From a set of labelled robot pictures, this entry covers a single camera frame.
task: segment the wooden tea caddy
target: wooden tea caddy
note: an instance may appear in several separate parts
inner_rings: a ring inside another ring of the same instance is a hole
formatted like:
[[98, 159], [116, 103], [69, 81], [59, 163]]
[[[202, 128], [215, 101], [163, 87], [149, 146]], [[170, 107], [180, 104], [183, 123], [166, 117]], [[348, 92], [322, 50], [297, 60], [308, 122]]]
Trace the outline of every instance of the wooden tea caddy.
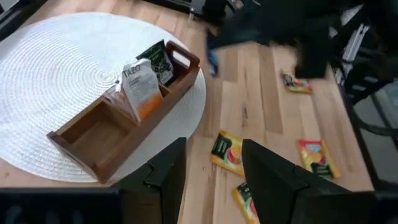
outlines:
[[[149, 133], [194, 84], [199, 58], [172, 41], [166, 44], [176, 79], [169, 86], [159, 84], [164, 97], [159, 107], [137, 124], [105, 96], [78, 113], [57, 131], [49, 132], [50, 142], [100, 183], [105, 183]], [[184, 65], [176, 52], [190, 61]]]

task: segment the wooden tabletop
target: wooden tabletop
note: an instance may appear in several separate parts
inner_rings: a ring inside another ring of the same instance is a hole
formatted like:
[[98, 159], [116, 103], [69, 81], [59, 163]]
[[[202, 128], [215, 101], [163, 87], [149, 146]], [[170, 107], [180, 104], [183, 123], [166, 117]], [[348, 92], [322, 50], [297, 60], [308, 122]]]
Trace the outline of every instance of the wooden tabletop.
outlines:
[[[179, 223], [245, 223], [231, 191], [243, 179], [209, 160], [220, 129], [250, 138], [301, 165], [295, 141], [324, 139], [341, 177], [335, 183], [350, 190], [372, 190], [370, 178], [331, 75], [312, 81], [313, 95], [287, 92], [279, 79], [291, 72], [294, 52], [255, 43], [220, 50], [220, 75], [208, 74], [203, 46], [205, 23], [188, 15], [132, 0], [49, 0], [27, 24], [83, 11], [110, 12], [155, 24], [180, 39], [200, 57], [206, 78], [206, 107], [187, 148], [187, 181]], [[0, 159], [0, 187], [81, 187], [28, 174]]]

